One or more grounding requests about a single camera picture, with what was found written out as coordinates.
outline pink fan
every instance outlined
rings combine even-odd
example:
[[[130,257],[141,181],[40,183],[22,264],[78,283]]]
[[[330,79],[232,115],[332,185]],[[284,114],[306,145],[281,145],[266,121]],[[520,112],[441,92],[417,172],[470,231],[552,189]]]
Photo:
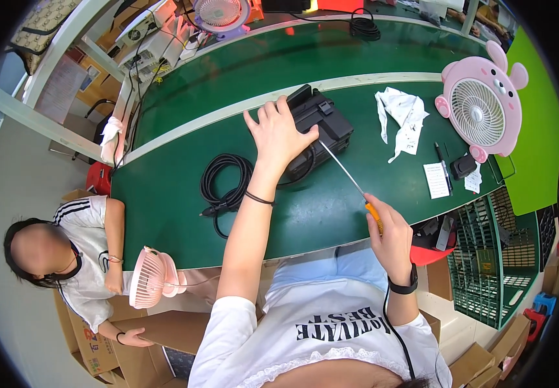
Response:
[[[135,308],[156,305],[161,295],[173,297],[187,290],[187,278],[176,270],[174,260],[148,246],[139,253],[130,284],[128,304]]]
[[[468,57],[447,65],[441,73],[444,93],[435,106],[465,142],[479,163],[489,154],[508,156],[521,130],[521,102],[517,90],[526,87],[527,70],[515,63],[508,71],[508,58],[495,42],[486,42],[493,62]]]

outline green plastic crate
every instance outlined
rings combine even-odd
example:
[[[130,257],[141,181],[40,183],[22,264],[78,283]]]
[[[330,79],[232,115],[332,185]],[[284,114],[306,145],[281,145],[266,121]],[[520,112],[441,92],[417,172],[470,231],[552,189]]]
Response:
[[[456,237],[448,255],[454,309],[499,330],[539,273],[536,212],[515,216],[502,187],[459,208]]]

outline screwdriver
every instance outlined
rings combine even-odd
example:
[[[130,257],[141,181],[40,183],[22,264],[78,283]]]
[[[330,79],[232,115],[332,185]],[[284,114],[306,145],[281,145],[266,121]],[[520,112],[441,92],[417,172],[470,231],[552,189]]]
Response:
[[[370,202],[368,202],[368,200],[366,199],[366,197],[363,194],[363,190],[361,190],[361,187],[359,187],[357,182],[355,182],[355,180],[353,179],[351,174],[348,173],[348,171],[346,170],[346,168],[344,168],[342,163],[340,163],[338,158],[335,157],[334,153],[331,152],[331,150],[322,141],[319,140],[319,143],[323,146],[323,148],[325,150],[327,150],[327,152],[329,152],[331,157],[336,161],[336,163],[338,163],[340,168],[342,168],[342,171],[344,171],[344,173],[348,176],[348,178],[351,180],[351,182],[353,182],[353,184],[355,185],[357,190],[359,190],[359,192],[361,193],[361,196],[364,198],[364,200],[366,200],[366,209],[370,212],[370,214],[372,214],[372,217],[374,217],[375,221],[377,222],[377,226],[379,227],[379,233],[383,235],[383,222],[381,222],[381,217],[379,217],[379,213],[377,213],[377,210],[375,209],[375,207],[372,206],[372,204]]]

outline light blue jeans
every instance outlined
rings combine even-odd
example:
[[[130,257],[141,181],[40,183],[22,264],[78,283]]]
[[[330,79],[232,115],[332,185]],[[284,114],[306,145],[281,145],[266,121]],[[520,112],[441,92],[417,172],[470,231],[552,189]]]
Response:
[[[388,290],[388,274],[372,252],[370,239],[366,239],[283,260],[275,271],[269,292],[295,283],[335,279],[359,280],[383,292]]]

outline patterned bag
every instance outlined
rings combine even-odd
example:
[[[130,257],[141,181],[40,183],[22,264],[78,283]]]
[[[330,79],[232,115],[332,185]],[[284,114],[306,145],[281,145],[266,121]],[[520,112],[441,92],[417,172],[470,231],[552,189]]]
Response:
[[[28,74],[34,74],[61,25],[80,0],[42,0],[29,12],[5,52],[20,56]]]

